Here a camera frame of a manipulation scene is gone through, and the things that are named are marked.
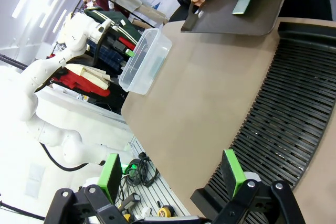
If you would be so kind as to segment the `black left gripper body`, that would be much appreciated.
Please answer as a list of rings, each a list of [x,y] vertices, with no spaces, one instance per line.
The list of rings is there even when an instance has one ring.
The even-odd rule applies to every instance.
[[[115,36],[109,34],[106,35],[106,46],[120,54],[126,54],[130,50],[129,47],[116,39]]]

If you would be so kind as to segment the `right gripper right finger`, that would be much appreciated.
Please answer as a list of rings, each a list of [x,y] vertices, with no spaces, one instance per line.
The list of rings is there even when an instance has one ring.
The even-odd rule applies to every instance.
[[[230,200],[212,223],[244,223],[251,212],[263,214],[267,223],[305,223],[287,182],[247,178],[233,150],[223,150],[220,169]]]

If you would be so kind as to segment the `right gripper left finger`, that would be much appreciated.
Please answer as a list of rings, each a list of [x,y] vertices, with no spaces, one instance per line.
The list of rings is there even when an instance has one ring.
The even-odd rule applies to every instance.
[[[96,217],[100,223],[126,223],[115,206],[122,178],[118,154],[106,160],[98,182],[82,187],[78,192],[61,188],[55,192],[44,223],[84,223]]]

